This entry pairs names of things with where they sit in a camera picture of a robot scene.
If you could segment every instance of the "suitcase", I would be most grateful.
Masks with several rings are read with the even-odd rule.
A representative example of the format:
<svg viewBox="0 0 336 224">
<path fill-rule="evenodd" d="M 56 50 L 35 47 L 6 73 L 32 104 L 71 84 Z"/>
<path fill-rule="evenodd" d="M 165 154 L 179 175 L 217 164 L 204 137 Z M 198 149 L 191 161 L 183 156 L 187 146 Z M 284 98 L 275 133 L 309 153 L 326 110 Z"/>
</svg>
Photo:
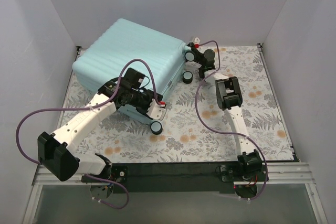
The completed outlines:
<svg viewBox="0 0 336 224">
<path fill-rule="evenodd" d="M 118 19 L 72 65 L 79 83 L 96 92 L 107 81 L 118 77 L 122 68 L 132 59 L 140 58 L 151 68 L 156 90 L 167 100 L 175 84 L 181 79 L 185 66 L 184 53 L 189 50 L 185 42 L 125 19 Z M 149 77 L 147 68 L 140 62 L 129 67 Z M 152 89 L 150 82 L 147 89 Z M 142 123 L 152 120 L 132 106 L 118 111 Z"/>
</svg>

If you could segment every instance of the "gray leaf print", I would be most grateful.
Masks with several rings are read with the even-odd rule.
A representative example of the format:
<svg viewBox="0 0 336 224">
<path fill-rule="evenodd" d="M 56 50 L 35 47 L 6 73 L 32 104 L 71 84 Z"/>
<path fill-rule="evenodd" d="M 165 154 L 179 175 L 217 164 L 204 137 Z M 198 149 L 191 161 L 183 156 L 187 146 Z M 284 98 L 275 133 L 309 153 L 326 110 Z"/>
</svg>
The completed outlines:
<svg viewBox="0 0 336 224">
<path fill-rule="evenodd" d="M 264 67 L 263 67 L 263 65 L 261 65 L 261 64 L 258 64 L 258 65 L 256 65 L 256 66 L 253 67 L 253 70 L 254 70 L 254 71 L 257 71 L 257 72 L 259 72 L 259 73 L 262 72 L 263 69 L 264 69 Z"/>
<path fill-rule="evenodd" d="M 201 133 L 201 134 L 209 134 L 209 133 L 212 133 L 212 131 L 202 129 L 202 130 L 200 131 L 200 133 Z"/>
<path fill-rule="evenodd" d="M 176 124 L 178 129 L 183 129 L 186 125 L 193 125 L 198 118 L 193 115 L 177 115 L 171 118 L 171 122 Z"/>
<path fill-rule="evenodd" d="M 254 119 L 252 128 L 257 128 L 261 130 L 270 130 L 270 128 L 272 128 L 272 130 L 274 130 L 274 127 L 276 125 L 279 125 L 280 123 L 282 123 L 282 120 L 279 118 L 278 115 L 275 116 L 273 113 L 272 115 L 269 115 L 267 113 L 264 113 L 264 115 L 258 114 L 258 116 Z"/>
<path fill-rule="evenodd" d="M 176 141 L 174 138 L 169 137 L 166 141 L 166 147 L 170 150 L 174 149 L 176 151 L 179 151 L 180 149 L 183 148 L 183 144 Z"/>
<path fill-rule="evenodd" d="M 170 162 L 183 162 L 183 161 L 182 161 L 182 158 L 179 159 L 178 155 L 176 155 L 176 158 L 171 157 L 171 156 L 169 156 L 169 155 L 167 155 L 167 157 L 169 158 L 169 161 L 170 161 Z"/>
<path fill-rule="evenodd" d="M 130 132 L 137 135 L 143 135 L 149 133 L 150 129 L 147 124 L 140 123 L 138 121 L 132 121 L 130 126 L 127 126 L 126 132 Z"/>
<path fill-rule="evenodd" d="M 276 150 L 273 150 L 272 148 L 270 148 L 269 146 L 266 146 L 262 149 L 262 152 L 264 155 L 268 154 L 268 155 L 275 155 L 277 153 Z"/>
<path fill-rule="evenodd" d="M 172 108 L 173 108 L 173 105 L 172 105 L 172 103 L 171 102 L 166 102 L 166 110 L 172 110 Z"/>
<path fill-rule="evenodd" d="M 244 118 L 247 127 L 251 127 L 251 121 L 248 118 Z"/>
<path fill-rule="evenodd" d="M 154 156 L 158 156 L 159 154 L 162 154 L 163 152 L 164 152 L 164 149 L 161 149 L 161 150 L 159 150 L 159 149 L 150 150 L 150 151 L 147 153 L 146 157 L 151 157 L 151 158 L 153 158 Z"/>
<path fill-rule="evenodd" d="M 198 96 L 198 102 L 202 102 L 204 100 L 203 94 L 201 93 Z M 181 106 L 192 106 L 195 103 L 195 94 L 193 92 L 183 92 L 176 101 L 176 105 Z"/>
<path fill-rule="evenodd" d="M 168 160 L 161 156 L 160 159 L 157 159 L 157 162 L 158 163 L 168 163 Z"/>
<path fill-rule="evenodd" d="M 72 84 L 71 84 L 71 87 L 74 87 L 74 88 L 81 88 L 81 84 L 79 84 L 79 82 L 77 81 L 74 81 Z"/>
<path fill-rule="evenodd" d="M 160 156 L 160 159 L 157 159 L 157 162 L 158 163 L 168 163 L 168 162 L 176 162 L 176 163 L 179 163 L 179 162 L 182 162 L 182 158 L 179 159 L 178 155 L 176 155 L 176 158 L 175 157 L 172 157 L 172 156 L 169 156 L 167 155 L 168 159 Z"/>
<path fill-rule="evenodd" d="M 120 156 L 127 157 L 129 160 L 132 160 L 141 159 L 143 157 L 143 154 L 140 154 L 139 152 L 121 152 Z"/>
<path fill-rule="evenodd" d="M 252 82 L 253 79 L 248 78 L 248 77 L 239 77 L 239 81 L 241 81 L 241 82 Z"/>
<path fill-rule="evenodd" d="M 233 55 L 242 55 L 244 54 L 244 52 L 239 51 L 239 50 L 230 50 L 230 51 L 226 51 L 228 54 L 233 54 Z"/>
<path fill-rule="evenodd" d="M 255 81 L 263 81 L 263 80 L 266 80 L 266 76 L 257 76 L 256 80 Z"/>
<path fill-rule="evenodd" d="M 197 156 L 200 153 L 203 153 L 203 150 L 201 148 L 189 148 L 188 150 L 183 150 L 181 151 L 181 155 L 186 155 L 186 156 Z"/>
<path fill-rule="evenodd" d="M 207 134 L 205 137 L 202 137 L 201 140 L 198 140 L 198 145 L 200 148 L 206 150 L 206 155 L 210 155 L 217 151 L 219 147 L 219 142 L 214 138 L 213 135 Z"/>
<path fill-rule="evenodd" d="M 265 101 L 268 101 L 267 102 L 267 105 L 270 107 L 270 108 L 273 108 L 275 109 L 277 107 L 277 103 L 274 99 L 274 96 L 272 94 L 265 94 L 264 95 L 264 100 Z"/>
<path fill-rule="evenodd" d="M 87 95 L 71 96 L 68 99 L 67 108 L 80 108 L 89 103 Z"/>
<path fill-rule="evenodd" d="M 107 131 L 116 130 L 117 132 L 122 132 L 126 130 L 127 125 L 125 122 L 129 121 L 129 119 L 127 115 L 117 112 L 101 121 L 100 128 Z"/>
<path fill-rule="evenodd" d="M 260 56 L 254 56 L 252 62 L 253 62 L 253 63 L 256 63 L 256 64 L 262 64 L 261 57 L 260 57 Z"/>
<path fill-rule="evenodd" d="M 259 102 L 257 102 L 257 103 L 255 104 L 255 106 L 256 106 L 257 108 L 259 108 L 259 109 L 263 109 L 263 110 L 268 110 L 268 109 L 269 109 L 268 106 L 266 106 L 265 104 L 259 103 Z"/>
<path fill-rule="evenodd" d="M 252 116 L 251 112 L 249 112 L 248 110 L 245 110 L 245 109 L 242 109 L 242 113 L 243 113 L 244 118 L 250 118 Z"/>
<path fill-rule="evenodd" d="M 139 137 L 135 138 L 134 135 L 128 134 L 125 137 L 121 137 L 121 141 L 125 147 L 135 149 L 138 152 L 148 152 L 150 149 L 150 144 L 148 143 L 148 138 Z"/>
</svg>

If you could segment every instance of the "table surface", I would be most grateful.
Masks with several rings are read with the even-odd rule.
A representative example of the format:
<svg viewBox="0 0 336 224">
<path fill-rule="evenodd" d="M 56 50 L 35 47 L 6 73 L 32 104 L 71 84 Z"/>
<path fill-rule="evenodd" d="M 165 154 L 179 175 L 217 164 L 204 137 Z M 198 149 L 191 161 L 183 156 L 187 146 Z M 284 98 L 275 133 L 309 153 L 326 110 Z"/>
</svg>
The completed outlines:
<svg viewBox="0 0 336 224">
<path fill-rule="evenodd" d="M 262 149 L 267 160 L 293 160 L 283 119 L 258 48 L 220 47 L 220 56 L 220 72 L 229 77 L 238 77 L 243 94 L 243 116 L 251 138 Z M 194 80 L 191 84 L 180 81 L 174 87 L 172 95 L 166 101 L 167 114 L 162 121 L 164 129 L 161 135 L 153 135 L 148 125 L 117 112 L 104 119 L 82 141 L 77 153 L 100 153 L 113 163 L 235 161 L 237 156 L 233 136 L 210 132 L 197 118 L 195 92 L 200 82 L 197 64 L 187 63 L 185 69 L 194 74 Z M 65 106 L 85 106 L 92 95 L 79 84 L 73 74 Z M 209 126 L 231 131 L 223 111 L 217 106 L 214 86 L 203 86 L 198 108 Z M 61 125 L 76 113 L 64 112 L 61 115 Z"/>
</svg>

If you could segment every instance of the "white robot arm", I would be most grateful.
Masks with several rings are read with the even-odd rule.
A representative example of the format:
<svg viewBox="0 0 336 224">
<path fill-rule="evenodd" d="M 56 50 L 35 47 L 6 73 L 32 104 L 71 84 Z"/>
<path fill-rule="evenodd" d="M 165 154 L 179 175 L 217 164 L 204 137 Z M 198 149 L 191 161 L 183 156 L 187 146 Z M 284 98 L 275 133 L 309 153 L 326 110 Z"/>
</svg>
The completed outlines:
<svg viewBox="0 0 336 224">
<path fill-rule="evenodd" d="M 165 116 L 165 103 L 160 105 L 154 100 L 152 90 L 140 88 L 145 75 L 129 68 L 121 78 L 117 95 L 113 101 L 102 104 L 112 97 L 117 78 L 105 83 L 87 104 L 88 110 L 80 111 L 68 123 L 51 134 L 43 132 L 38 137 L 38 157 L 41 164 L 48 168 L 60 181 L 66 181 L 74 174 L 91 174 L 99 178 L 109 179 L 111 162 L 100 154 L 77 154 L 76 149 L 83 139 L 98 124 L 124 105 L 131 105 L 136 110 L 151 118 L 162 120 Z"/>
<path fill-rule="evenodd" d="M 205 76 L 207 77 L 213 72 L 214 70 L 207 71 L 205 72 Z M 207 78 L 205 81 L 214 85 L 216 81 L 222 81 L 222 80 L 229 80 L 229 77 L 221 73 L 215 73 L 211 75 L 209 78 Z M 232 106 L 230 109 L 225 109 L 224 114 L 230 124 L 232 132 L 239 132 L 239 133 L 243 133 L 244 135 L 248 136 L 248 131 L 246 128 L 246 124 L 245 124 L 240 106 L 237 105 L 237 106 Z M 234 137 L 235 137 L 235 142 L 236 142 L 237 156 L 242 155 L 243 152 L 245 153 L 254 152 L 255 147 L 252 145 L 252 143 L 248 139 L 240 135 L 234 135 Z"/>
<path fill-rule="evenodd" d="M 245 136 L 248 136 L 246 124 L 241 112 L 243 103 L 242 93 L 240 91 L 237 77 L 227 77 L 221 73 L 214 73 L 215 68 L 215 52 L 207 49 L 204 53 L 197 50 L 193 42 L 189 43 L 190 50 L 185 53 L 185 60 L 194 61 L 201 66 L 198 69 L 198 75 L 201 79 L 216 86 L 217 104 L 224 111 L 236 142 L 236 154 L 238 162 L 242 167 L 244 175 L 254 175 L 261 171 L 263 162 L 259 152 Z"/>
</svg>

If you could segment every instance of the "purple cable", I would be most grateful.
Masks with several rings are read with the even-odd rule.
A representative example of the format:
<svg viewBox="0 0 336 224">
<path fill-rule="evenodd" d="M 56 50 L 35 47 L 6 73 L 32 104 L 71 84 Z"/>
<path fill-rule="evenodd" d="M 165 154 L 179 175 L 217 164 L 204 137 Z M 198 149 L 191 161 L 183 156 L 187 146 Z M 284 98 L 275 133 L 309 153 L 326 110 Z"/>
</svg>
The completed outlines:
<svg viewBox="0 0 336 224">
<path fill-rule="evenodd" d="M 195 110 L 196 110 L 196 114 L 197 114 L 197 117 L 198 117 L 198 119 L 200 120 L 200 122 L 201 122 L 201 123 L 208 129 L 208 130 L 210 130 L 210 131 L 212 131 L 212 132 L 215 132 L 215 133 L 218 133 L 218 134 L 224 134 L 224 135 L 239 135 L 239 136 L 243 136 L 243 137 L 245 137 L 246 139 L 248 139 L 252 144 L 254 144 L 255 147 L 258 149 L 258 151 L 259 151 L 259 153 L 261 154 L 261 156 L 262 156 L 262 158 L 263 158 L 263 160 L 264 160 L 264 163 L 265 163 L 266 179 L 265 179 L 265 181 L 264 181 L 264 183 L 263 183 L 263 185 L 262 185 L 262 188 L 261 188 L 260 192 L 259 192 L 256 196 L 252 197 L 250 200 L 257 199 L 257 198 L 261 195 L 261 193 L 265 190 L 266 182 L 267 182 L 267 175 L 268 175 L 268 167 L 267 167 L 266 158 L 265 158 L 264 154 L 262 153 L 260 147 L 259 147 L 259 146 L 256 144 L 256 142 L 253 141 L 249 136 L 247 136 L 247 135 L 245 135 L 245 134 L 243 134 L 243 133 L 239 133 L 239 132 L 223 132 L 223 131 L 218 131 L 218 130 L 215 130 L 215 129 L 209 127 L 209 126 L 206 125 L 206 123 L 202 120 L 202 118 L 201 118 L 201 116 L 200 116 L 200 114 L 199 114 L 199 111 L 198 111 L 197 100 L 198 100 L 198 94 L 199 94 L 199 90 L 201 89 L 201 86 L 204 84 L 204 82 L 205 82 L 205 80 L 206 80 L 207 78 L 209 78 L 210 76 L 212 76 L 213 74 L 215 74 L 216 72 L 218 72 L 218 71 L 220 70 L 220 68 L 221 68 L 221 63 L 220 63 L 220 62 L 221 62 L 221 61 L 220 61 L 221 59 L 220 59 L 220 55 L 219 55 L 219 46 L 218 46 L 218 43 L 217 43 L 216 41 L 214 41 L 214 40 L 210 40 L 210 41 L 208 41 L 208 42 L 206 42 L 206 43 L 200 44 L 200 46 L 203 46 L 203 45 L 208 44 L 208 43 L 210 43 L 210 42 L 214 42 L 214 43 L 216 44 L 216 47 L 217 47 L 217 52 L 218 52 L 218 68 L 216 69 L 216 71 L 212 72 L 212 73 L 209 74 L 207 77 L 205 77 L 205 78 L 200 82 L 200 84 L 199 84 L 198 87 L 197 87 L 196 95 L 195 95 Z"/>
<path fill-rule="evenodd" d="M 120 206 L 120 207 L 115 206 L 115 205 L 113 205 L 113 204 L 111 204 L 111 203 L 108 203 L 108 202 L 105 201 L 105 200 L 101 200 L 101 199 L 98 199 L 98 198 L 94 197 L 94 199 L 95 199 L 96 201 L 98 201 L 98 202 L 100 201 L 101 203 L 103 203 L 103 204 L 105 204 L 105 205 L 107 205 L 107 206 L 109 206 L 109 207 L 112 207 L 112 208 L 114 208 L 114 209 L 117 209 L 117 210 L 123 209 L 125 206 L 127 206 L 128 202 L 130 201 L 130 193 L 127 191 L 126 187 L 124 187 L 123 185 L 121 185 L 121 184 L 118 183 L 118 182 L 115 182 L 115 181 L 112 181 L 112 180 L 109 180 L 109 179 L 96 178 L 96 177 L 93 177 L 93 176 L 91 176 L 91 175 L 89 175 L 89 174 L 85 174 L 85 176 L 87 176 L 88 178 L 92 178 L 92 179 L 101 181 L 101 182 L 107 182 L 107 183 L 111 183 L 111 184 L 120 186 L 120 187 L 124 190 L 124 192 L 126 193 L 126 197 L 127 197 L 127 199 L 126 199 L 126 203 L 125 203 L 124 205 Z"/>
<path fill-rule="evenodd" d="M 116 86 L 116 89 L 113 93 L 113 95 L 108 99 L 106 100 L 105 102 L 102 102 L 98 105 L 95 105 L 95 106 L 92 106 L 93 109 L 96 109 L 96 108 L 99 108 L 101 106 L 104 106 L 105 104 L 111 102 L 113 100 L 113 98 L 116 96 L 117 94 L 117 91 L 118 91 L 118 88 L 119 88 L 119 85 L 120 85 L 120 80 L 121 80 L 121 76 L 122 74 L 124 73 L 124 71 L 126 70 L 126 68 L 132 64 L 133 62 L 136 62 L 136 61 L 139 61 L 141 63 L 143 63 L 145 65 L 145 67 L 147 68 L 148 72 L 149 72 L 149 75 L 151 77 L 151 80 L 152 80 L 152 83 L 153 83 L 153 92 L 154 92 L 154 99 L 156 101 L 156 103 L 158 105 L 160 105 L 160 102 L 158 101 L 158 95 L 156 93 L 156 86 L 155 86 L 155 82 L 154 82 L 154 77 L 153 77 L 153 73 L 150 69 L 150 67 L 148 66 L 148 64 L 141 60 L 141 59 L 134 59 L 134 60 L 131 60 L 130 62 L 128 62 L 124 67 L 123 69 L 121 70 L 120 72 L 120 75 L 118 77 L 118 80 L 117 80 L 117 86 Z M 21 145 L 20 145 L 20 140 L 19 140 L 19 133 L 20 133 L 20 128 L 22 126 L 22 124 L 29 118 L 31 117 L 32 115 L 34 114 L 37 114 L 37 113 L 40 113 L 40 112 L 46 112 L 46 111 L 84 111 L 84 110 L 90 110 L 91 108 L 90 107 L 84 107 L 84 108 L 48 108 L 48 109 L 40 109 L 40 110 L 36 110 L 36 111 L 33 111 L 33 112 L 30 112 L 28 115 L 26 115 L 24 118 L 22 118 L 22 120 L 19 122 L 17 128 L 16 128 L 16 132 L 15 132 L 15 140 L 16 140 L 16 145 L 17 145 L 17 148 L 19 149 L 20 153 L 26 158 L 28 159 L 29 161 L 35 163 L 35 164 L 38 164 L 40 165 L 40 162 L 37 161 L 37 160 L 34 160 L 32 159 L 31 157 L 29 157 L 25 152 L 24 150 L 22 149 Z"/>
</svg>

